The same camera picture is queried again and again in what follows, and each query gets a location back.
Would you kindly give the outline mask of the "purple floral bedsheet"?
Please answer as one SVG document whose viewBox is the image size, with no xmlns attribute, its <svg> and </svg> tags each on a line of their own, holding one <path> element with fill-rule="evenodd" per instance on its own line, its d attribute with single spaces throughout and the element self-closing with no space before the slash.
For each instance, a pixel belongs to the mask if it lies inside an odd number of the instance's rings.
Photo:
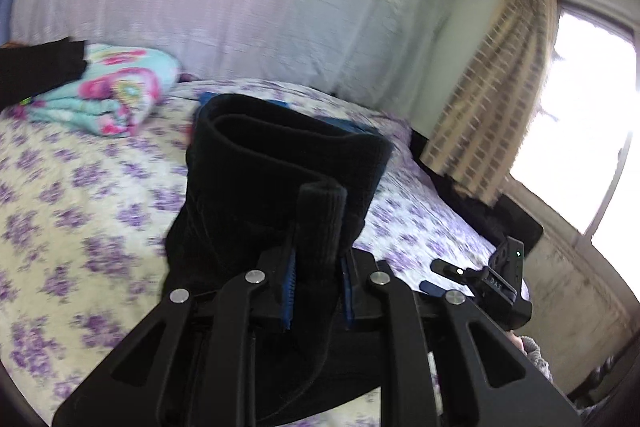
<svg viewBox="0 0 640 427">
<path fill-rule="evenodd" d="M 484 265 L 495 245 L 437 195 L 400 119 L 297 84 L 181 83 L 130 138 L 1 117 L 1 361 L 40 421 L 160 295 L 163 240 L 186 191 L 186 143 L 204 92 L 279 101 L 378 129 L 394 153 L 357 247 L 411 286 L 430 264 Z"/>
</svg>

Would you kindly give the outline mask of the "window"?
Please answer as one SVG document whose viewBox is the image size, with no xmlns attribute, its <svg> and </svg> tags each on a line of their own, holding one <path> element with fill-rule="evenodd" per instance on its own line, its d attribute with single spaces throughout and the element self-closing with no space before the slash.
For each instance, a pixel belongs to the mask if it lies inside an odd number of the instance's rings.
<svg viewBox="0 0 640 427">
<path fill-rule="evenodd" d="M 636 115 L 634 31 L 576 3 L 559 5 L 552 55 L 510 175 L 580 238 L 614 259 L 626 225 L 623 177 L 630 173 Z"/>
</svg>

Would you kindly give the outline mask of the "black pants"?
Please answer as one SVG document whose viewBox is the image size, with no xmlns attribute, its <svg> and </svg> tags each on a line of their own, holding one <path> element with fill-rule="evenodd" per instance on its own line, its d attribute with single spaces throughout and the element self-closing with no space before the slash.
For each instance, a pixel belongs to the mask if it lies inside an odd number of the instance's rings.
<svg viewBox="0 0 640 427">
<path fill-rule="evenodd" d="M 392 155 L 352 133 L 260 98 L 220 94 L 186 149 L 186 200 L 171 225 L 164 291 L 218 291 L 261 269 L 283 279 L 295 253 L 290 329 L 256 343 L 256 419 L 280 426 L 378 387 L 380 337 L 342 329 L 341 260 L 366 224 Z"/>
</svg>

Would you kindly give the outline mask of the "floral teal folded blanket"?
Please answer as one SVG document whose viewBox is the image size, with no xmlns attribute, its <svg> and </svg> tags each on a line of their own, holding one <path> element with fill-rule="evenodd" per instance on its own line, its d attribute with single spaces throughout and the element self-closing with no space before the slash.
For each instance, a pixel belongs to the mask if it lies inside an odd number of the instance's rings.
<svg viewBox="0 0 640 427">
<path fill-rule="evenodd" d="M 87 68 L 64 86 L 21 102 L 14 115 L 99 136 L 138 131 L 179 80 L 179 61 L 156 49 L 91 43 Z"/>
</svg>

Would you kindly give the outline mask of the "black garment at bed edge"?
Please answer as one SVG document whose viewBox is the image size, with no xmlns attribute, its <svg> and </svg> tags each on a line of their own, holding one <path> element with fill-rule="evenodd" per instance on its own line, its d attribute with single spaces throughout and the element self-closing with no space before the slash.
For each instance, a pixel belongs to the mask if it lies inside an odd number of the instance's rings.
<svg viewBox="0 0 640 427">
<path fill-rule="evenodd" d="M 1 108 L 78 80 L 87 68 L 85 41 L 63 38 L 38 46 L 2 46 Z"/>
</svg>

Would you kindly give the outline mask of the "black cloth by curtain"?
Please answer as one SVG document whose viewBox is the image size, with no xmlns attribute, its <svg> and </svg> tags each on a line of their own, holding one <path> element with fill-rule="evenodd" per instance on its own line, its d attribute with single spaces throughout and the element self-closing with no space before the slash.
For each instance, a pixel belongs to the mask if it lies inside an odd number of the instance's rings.
<svg viewBox="0 0 640 427">
<path fill-rule="evenodd" d="M 409 150 L 412 158 L 431 180 L 438 196 L 489 243 L 498 246 L 506 236 L 512 236 L 523 243 L 525 256 L 528 256 L 544 233 L 542 225 L 504 194 L 492 206 L 462 195 L 454 188 L 454 181 L 448 176 L 434 173 L 423 164 L 420 155 L 427 143 L 424 135 L 411 130 Z"/>
</svg>

